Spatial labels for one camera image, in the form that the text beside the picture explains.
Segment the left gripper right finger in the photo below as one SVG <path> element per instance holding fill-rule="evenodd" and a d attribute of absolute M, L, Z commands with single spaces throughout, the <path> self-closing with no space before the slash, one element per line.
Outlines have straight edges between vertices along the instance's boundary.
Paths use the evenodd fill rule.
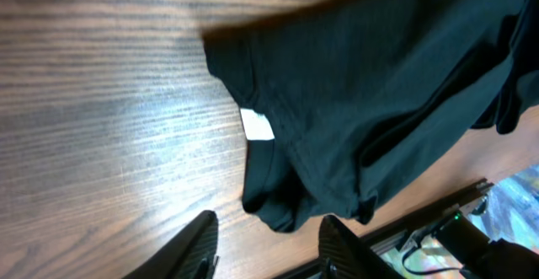
<path fill-rule="evenodd" d="M 333 215 L 321 222 L 318 253 L 322 279 L 403 279 Z"/>

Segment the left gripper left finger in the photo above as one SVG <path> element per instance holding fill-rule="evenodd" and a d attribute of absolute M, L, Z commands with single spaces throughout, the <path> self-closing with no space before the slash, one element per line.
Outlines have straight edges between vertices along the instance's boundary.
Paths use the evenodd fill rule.
<path fill-rule="evenodd" d="M 217 245 L 218 218 L 205 210 L 124 279 L 212 279 Z"/>

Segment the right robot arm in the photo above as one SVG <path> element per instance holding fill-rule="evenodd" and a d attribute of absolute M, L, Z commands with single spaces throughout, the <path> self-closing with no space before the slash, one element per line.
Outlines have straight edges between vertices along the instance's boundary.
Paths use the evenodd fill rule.
<path fill-rule="evenodd" d="M 538 254 L 526 247 L 492 240 L 457 212 L 440 221 L 433 237 L 456 258 L 466 278 L 538 279 Z"/>

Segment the black t-shirt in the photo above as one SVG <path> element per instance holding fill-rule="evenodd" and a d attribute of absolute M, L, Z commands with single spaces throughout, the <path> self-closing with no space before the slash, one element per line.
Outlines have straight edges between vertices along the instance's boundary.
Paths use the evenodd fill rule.
<path fill-rule="evenodd" d="M 242 204 L 272 230 L 368 223 L 470 129 L 538 103 L 538 0 L 335 0 L 204 39 L 210 74 L 272 136 Z"/>

